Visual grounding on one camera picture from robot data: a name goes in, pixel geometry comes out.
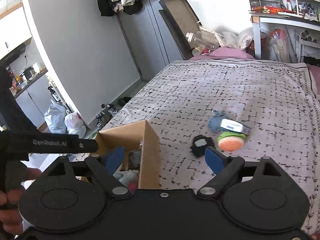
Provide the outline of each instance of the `pink pillow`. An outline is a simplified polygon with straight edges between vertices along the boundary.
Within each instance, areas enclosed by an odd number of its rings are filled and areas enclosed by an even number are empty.
[[[216,59],[235,58],[235,59],[255,59],[250,54],[240,49],[231,49],[227,47],[220,47],[210,54]]]
[[[227,47],[217,48],[214,52],[210,53],[210,55],[199,55],[194,56],[190,60],[198,60],[198,59],[224,59],[224,58],[235,58],[235,59],[255,59],[250,54],[244,52],[240,49],[231,49]]]

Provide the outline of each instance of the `metal screw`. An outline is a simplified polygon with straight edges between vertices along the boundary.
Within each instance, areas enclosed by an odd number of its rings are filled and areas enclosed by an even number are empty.
[[[160,197],[169,197],[169,194],[168,193],[161,193]]]
[[[126,187],[115,187],[113,190],[112,190],[112,193],[113,194],[116,194],[116,195],[124,195],[128,192],[128,189]]]
[[[216,190],[213,187],[203,187],[200,189],[200,193],[203,195],[213,195],[216,193]]]

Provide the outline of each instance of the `white desk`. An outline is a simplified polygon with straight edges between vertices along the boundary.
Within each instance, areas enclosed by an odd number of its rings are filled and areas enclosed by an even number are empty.
[[[307,28],[315,31],[320,31],[320,24],[313,24],[305,21],[299,21],[299,19],[300,18],[297,18],[297,20],[292,20],[292,17],[276,18],[276,17],[264,17],[264,16],[252,15],[251,21],[252,21],[252,28],[253,28],[253,39],[255,41],[261,40],[260,23],[275,23],[275,24],[281,24],[281,25],[291,25],[291,26]],[[261,42],[254,43],[254,52],[255,52],[255,58],[261,59]]]

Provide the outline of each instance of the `plastic bag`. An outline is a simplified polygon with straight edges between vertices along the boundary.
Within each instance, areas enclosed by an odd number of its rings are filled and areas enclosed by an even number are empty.
[[[291,63],[289,54],[291,43],[285,28],[276,29],[271,32],[271,44],[278,61]]]
[[[50,132],[60,134],[67,133],[67,127],[64,123],[66,115],[66,108],[51,100],[51,105],[44,114],[44,120],[47,123]]]
[[[80,139],[84,137],[86,131],[87,128],[84,125],[80,129],[68,129],[69,134],[76,134],[79,136]]]
[[[70,113],[69,110],[67,110],[67,116],[64,119],[64,123],[68,130],[79,130],[83,126],[83,121],[79,114],[77,112]]]
[[[201,36],[204,39],[204,41],[207,41],[208,43],[216,46],[222,46],[222,35],[210,30],[206,27],[199,26]]]
[[[253,39],[252,27],[244,29],[239,35],[235,35],[230,32],[222,32],[222,47],[228,47],[232,49],[245,50]]]

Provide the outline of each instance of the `kitchen cabinet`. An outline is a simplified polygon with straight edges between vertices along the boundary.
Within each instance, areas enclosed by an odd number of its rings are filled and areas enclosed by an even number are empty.
[[[9,53],[9,50],[8,50],[5,42],[0,42],[0,59],[2,59],[8,53]]]
[[[44,122],[44,117],[42,113],[37,108],[36,104],[33,102],[28,91],[23,91],[17,98],[16,101],[24,114],[30,119],[30,121],[39,128]]]
[[[16,9],[0,19],[0,30],[4,30],[0,36],[0,59],[2,48],[7,47],[8,52],[31,38],[28,22],[23,7]]]
[[[35,81],[30,87],[27,88],[29,95],[33,99],[36,106],[39,108],[42,115],[48,111],[51,104],[52,96],[48,90],[49,81],[45,75]]]

